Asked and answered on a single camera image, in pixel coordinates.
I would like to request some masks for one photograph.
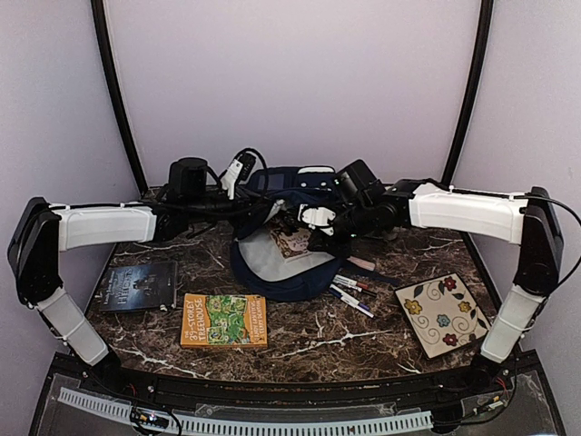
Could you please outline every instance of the perforated white rail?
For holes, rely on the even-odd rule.
[[[130,424],[131,405],[127,401],[111,401],[67,388],[61,388],[58,401],[111,421]],[[177,434],[177,425],[171,417],[163,412],[156,414],[170,420],[166,433]],[[313,423],[222,421],[175,415],[182,424],[184,436],[382,436],[432,428],[429,411],[371,420]]]

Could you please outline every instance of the orange book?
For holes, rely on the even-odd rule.
[[[264,297],[186,293],[180,344],[182,347],[266,347]]]

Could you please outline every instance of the flower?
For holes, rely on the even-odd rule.
[[[470,303],[469,302],[461,302],[458,307],[460,308],[461,312],[470,312],[472,310],[472,307],[470,307]]]
[[[449,345],[450,347],[455,347],[456,344],[458,343],[458,338],[456,337],[456,334],[446,333],[446,336],[444,336],[444,339],[442,339],[442,341],[445,342],[446,345]]]
[[[408,309],[410,315],[419,315],[422,310],[422,307],[419,305],[418,300],[410,301],[406,298],[406,303],[404,307]]]
[[[438,315],[437,321],[440,327],[448,327],[450,325],[450,319],[447,315]]]
[[[444,279],[444,286],[446,286],[449,291],[456,289],[456,281],[452,277],[447,277]]]

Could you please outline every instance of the red flower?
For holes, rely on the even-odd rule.
[[[442,341],[445,342],[446,345],[449,345],[450,347],[455,347],[456,344],[458,343],[458,338],[456,337],[456,334],[446,333],[446,336],[444,336],[444,339]]]
[[[448,277],[444,279],[444,286],[446,286],[449,291],[456,289],[456,281],[452,277]]]

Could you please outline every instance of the yellow flower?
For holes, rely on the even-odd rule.
[[[470,307],[470,303],[469,302],[461,302],[458,307],[460,308],[461,312],[470,312],[472,310],[472,308]]]
[[[413,302],[411,302],[406,298],[406,303],[404,304],[404,307],[408,309],[410,315],[419,315],[419,313],[421,312],[421,306],[419,305],[418,300],[414,300]]]

